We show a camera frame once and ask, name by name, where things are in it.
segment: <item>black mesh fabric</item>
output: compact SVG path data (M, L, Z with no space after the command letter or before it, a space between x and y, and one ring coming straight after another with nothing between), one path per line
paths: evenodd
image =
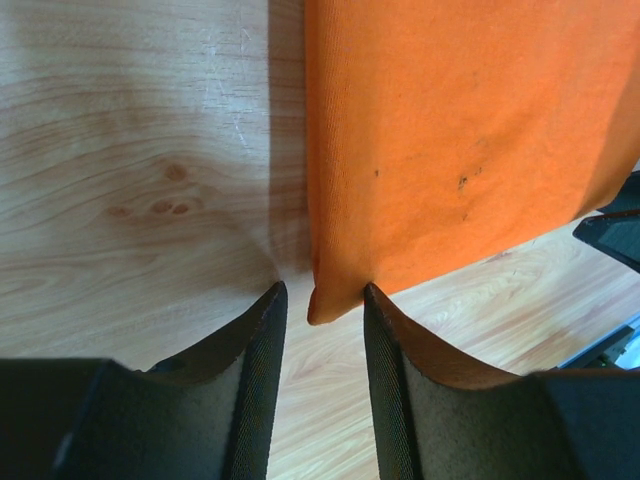
M364 341L381 480L421 479L402 352L365 304Z
M265 478L286 329L286 293L247 347L222 478Z

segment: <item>dark spot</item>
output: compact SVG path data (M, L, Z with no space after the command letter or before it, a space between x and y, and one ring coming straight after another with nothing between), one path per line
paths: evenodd
M182 215L183 213L187 213L189 211L189 206L181 203L180 205L176 205L176 208L173 209L174 215Z
M165 213L173 208L173 203L169 200L158 200L151 206L151 210L155 213Z
M164 171L164 176L173 182L179 182L187 176L187 170L182 165L174 163L167 167Z
M131 215L133 213L133 210L129 207L123 207L123 206L109 207L107 209L107 213L112 217L122 218L122 217L128 217L129 215Z

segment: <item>light wood floor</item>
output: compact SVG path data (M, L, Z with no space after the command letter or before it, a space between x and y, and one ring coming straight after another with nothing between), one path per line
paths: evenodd
M269 477L370 479L362 312L305 322L302 18L302 0L0 0L0 355L145 369L284 278ZM640 311L640 276L571 228L394 299L483 360L551 367Z

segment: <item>wood grain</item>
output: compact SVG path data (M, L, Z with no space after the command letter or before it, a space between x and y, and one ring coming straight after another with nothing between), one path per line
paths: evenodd
M284 278L269 477L376 478L362 311L305 322L303 1L0 0L0 40L0 355L145 369ZM640 310L636 277L567 227L393 300L523 373Z

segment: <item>orange towel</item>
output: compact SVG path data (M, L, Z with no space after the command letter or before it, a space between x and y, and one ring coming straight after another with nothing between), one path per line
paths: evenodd
M640 155L638 0L307 0L313 324L606 204Z

